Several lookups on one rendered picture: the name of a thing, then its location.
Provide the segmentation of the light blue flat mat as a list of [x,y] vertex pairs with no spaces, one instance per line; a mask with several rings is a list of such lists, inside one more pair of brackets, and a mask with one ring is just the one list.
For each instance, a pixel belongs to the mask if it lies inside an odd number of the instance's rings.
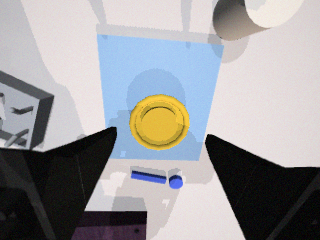
[[[109,159],[199,161],[224,45],[97,34],[105,126],[117,128]],[[184,139],[148,149],[131,134],[129,120],[144,98],[175,97],[189,113]]]

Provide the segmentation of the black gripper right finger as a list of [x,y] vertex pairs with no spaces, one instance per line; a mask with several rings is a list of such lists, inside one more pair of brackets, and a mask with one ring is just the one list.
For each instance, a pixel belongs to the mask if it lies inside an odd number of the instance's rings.
[[245,240],[274,240],[320,189],[320,167],[284,167],[213,134],[205,146]]

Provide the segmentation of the grey dish rack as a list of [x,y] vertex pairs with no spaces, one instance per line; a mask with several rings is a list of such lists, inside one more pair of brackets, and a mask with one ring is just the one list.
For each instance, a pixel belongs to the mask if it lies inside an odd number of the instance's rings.
[[54,95],[0,70],[0,141],[22,149],[43,143]]

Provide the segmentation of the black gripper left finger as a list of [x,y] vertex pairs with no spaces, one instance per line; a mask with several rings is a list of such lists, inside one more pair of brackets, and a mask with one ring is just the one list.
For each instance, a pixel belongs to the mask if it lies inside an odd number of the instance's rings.
[[0,187],[26,191],[47,240],[71,240],[116,138],[109,127],[46,152],[0,147]]

